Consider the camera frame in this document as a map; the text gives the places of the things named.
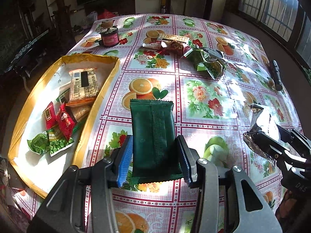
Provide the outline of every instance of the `pile of snack packages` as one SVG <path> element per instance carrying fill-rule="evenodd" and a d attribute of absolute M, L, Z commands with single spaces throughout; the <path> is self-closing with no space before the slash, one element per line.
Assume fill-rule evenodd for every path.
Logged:
<path fill-rule="evenodd" d="M 55 106 L 51 102 L 43 112 L 46 130 L 27 140 L 30 150 L 37 154 L 50 152 L 54 156 L 72 146 L 72 135 L 82 129 L 91 106 L 96 100 L 99 86 L 95 68 L 70 71 L 71 82 L 60 87 Z"/>
<path fill-rule="evenodd" d="M 197 71 L 207 71 L 212 79 L 222 75 L 227 66 L 221 51 L 195 46 L 188 37 L 160 33 L 157 39 L 143 43 L 143 47 L 175 53 L 190 60 Z"/>

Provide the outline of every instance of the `table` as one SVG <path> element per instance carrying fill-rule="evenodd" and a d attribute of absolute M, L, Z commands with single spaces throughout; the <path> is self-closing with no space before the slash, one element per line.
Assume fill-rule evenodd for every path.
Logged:
<path fill-rule="evenodd" d="M 160 91 L 168 90 L 163 100 L 174 103 L 176 135 L 182 134 L 188 146 L 196 149 L 200 156 L 211 137 L 223 137 L 229 147 L 229 156 L 221 164 L 241 165 L 275 211 L 285 188 L 280 184 L 279 169 L 250 151 L 243 141 L 242 133 L 250 127 L 249 105 L 271 106 L 279 125 L 298 129 L 301 133 L 302 128 L 286 89 L 278 92 L 270 87 L 266 67 L 269 61 L 260 41 L 225 25 L 179 15 L 140 14 L 113 20 L 119 28 L 119 45 L 113 48 L 99 46 L 99 20 L 68 53 L 118 56 L 122 66 L 113 90 L 108 92 L 110 97 L 98 120 L 84 167 L 93 166 L 105 153 L 122 144 L 127 134 L 132 134 L 131 114 L 123 99 L 132 95 L 131 82 L 140 78 L 143 84 L 151 82 Z M 145 38 L 152 35 L 150 30 L 187 36 L 198 46 L 219 49 L 226 54 L 229 67 L 221 78 L 212 80 L 205 71 L 196 71 L 187 59 L 142 48 Z M 146 94 L 137 98 L 152 97 L 152 94 Z M 144 232 L 190 232 L 197 190 L 189 189 L 183 180 L 134 185 L 131 170 L 130 166 L 127 183 L 122 189 L 113 190 L 117 219 L 129 228 Z M 42 202 L 30 189 L 26 193 L 12 191 L 12 195 L 30 218 Z M 219 206 L 218 228 L 221 231 L 224 226 L 222 189 Z M 90 213 L 91 191 L 88 190 L 85 202 L 87 232 L 92 232 Z"/>

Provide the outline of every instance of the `red plastic bag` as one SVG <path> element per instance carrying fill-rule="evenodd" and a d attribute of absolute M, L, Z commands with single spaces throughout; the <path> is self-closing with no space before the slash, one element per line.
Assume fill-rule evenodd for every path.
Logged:
<path fill-rule="evenodd" d="M 113 14 L 110 11 L 105 9 L 102 14 L 98 15 L 97 20 L 108 19 L 108 18 L 112 18 L 112 17 L 115 17 L 115 16 L 116 16 L 115 14 Z"/>
<path fill-rule="evenodd" d="M 60 131 L 64 134 L 67 141 L 69 141 L 73 133 L 73 128 L 76 124 L 74 120 L 70 117 L 69 113 L 66 111 L 65 103 L 60 106 L 59 112 L 56 116 L 56 120 L 59 125 Z"/>
<path fill-rule="evenodd" d="M 50 102 L 46 109 L 43 111 L 43 113 L 45 116 L 46 129 L 49 130 L 57 124 L 54 104 Z"/>

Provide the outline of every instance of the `open cardboard box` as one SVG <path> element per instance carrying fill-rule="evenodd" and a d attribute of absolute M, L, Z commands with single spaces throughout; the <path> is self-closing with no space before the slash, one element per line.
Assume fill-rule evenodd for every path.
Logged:
<path fill-rule="evenodd" d="M 74 143 L 68 149 L 51 156 L 32 152 L 27 140 L 46 130 L 43 111 L 52 101 L 55 113 L 59 88 L 71 81 L 69 71 L 79 68 L 96 68 L 99 94 L 91 108 L 83 130 L 73 135 Z M 92 139 L 103 108 L 121 73 L 118 57 L 93 54 L 63 56 L 40 78 L 28 96 L 13 131 L 8 158 L 22 180 L 38 195 L 45 198 L 63 172 L 72 164 L 83 165 L 89 139 Z"/>

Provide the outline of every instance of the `tablecloth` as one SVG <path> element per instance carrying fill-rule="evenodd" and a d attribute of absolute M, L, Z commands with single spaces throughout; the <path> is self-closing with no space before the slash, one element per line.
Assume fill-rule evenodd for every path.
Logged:
<path fill-rule="evenodd" d="M 285 189 L 281 172 L 267 160 L 249 150 L 242 133 L 249 130 L 251 103 L 273 107 L 278 124 L 302 133 L 301 124 L 289 94 L 284 88 L 275 91 L 269 84 L 266 64 L 269 62 L 259 40 L 241 31 L 218 23 L 180 15 L 140 14 L 113 18 L 118 26 L 120 43 L 113 48 L 98 44 L 102 20 L 94 22 L 89 33 L 72 48 L 68 55 L 92 53 L 118 56 L 122 72 L 98 120 L 84 167 L 93 166 L 112 149 L 120 146 L 127 134 L 132 134 L 128 96 L 133 92 L 133 80 L 151 82 L 154 87 L 168 90 L 163 98 L 174 103 L 176 135 L 182 134 L 189 147 L 204 154 L 205 144 L 215 135 L 221 136 L 229 147 L 223 165 L 241 165 L 263 194 L 273 211 L 279 206 Z M 212 80 L 207 73 L 198 72 L 185 58 L 142 48 L 143 41 L 152 37 L 151 30 L 187 36 L 198 46 L 223 51 L 229 67 L 221 78 Z M 152 94 L 137 95 L 152 99 Z M 196 207 L 197 189 L 189 189 L 183 179 L 162 183 L 134 185 L 132 166 L 122 189 L 113 190 L 117 220 L 131 232 L 190 232 Z M 23 211 L 32 218 L 42 199 L 30 189 L 12 191 Z M 224 197 L 220 189 L 219 231 L 223 229 Z M 86 231 L 91 226 L 91 190 L 85 202 Z"/>

